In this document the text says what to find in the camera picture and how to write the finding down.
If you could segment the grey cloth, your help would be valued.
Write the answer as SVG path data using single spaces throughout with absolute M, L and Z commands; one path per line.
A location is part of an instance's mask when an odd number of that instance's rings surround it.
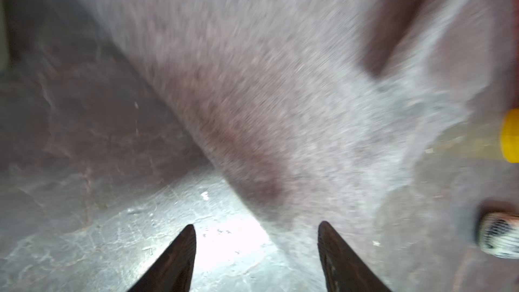
M 495 155 L 518 89 L 513 0 L 80 0 L 287 258 L 317 226 L 393 291 L 517 291 L 477 217 L 518 206 Z

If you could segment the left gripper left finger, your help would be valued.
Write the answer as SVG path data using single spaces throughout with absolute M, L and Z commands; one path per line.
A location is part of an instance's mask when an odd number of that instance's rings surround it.
M 189 292 L 196 251 L 195 227 L 188 224 L 128 292 Z

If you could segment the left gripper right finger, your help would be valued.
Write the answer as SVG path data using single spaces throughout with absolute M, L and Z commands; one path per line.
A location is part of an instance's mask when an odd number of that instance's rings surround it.
M 388 291 L 333 226 L 318 226 L 318 251 L 328 292 Z

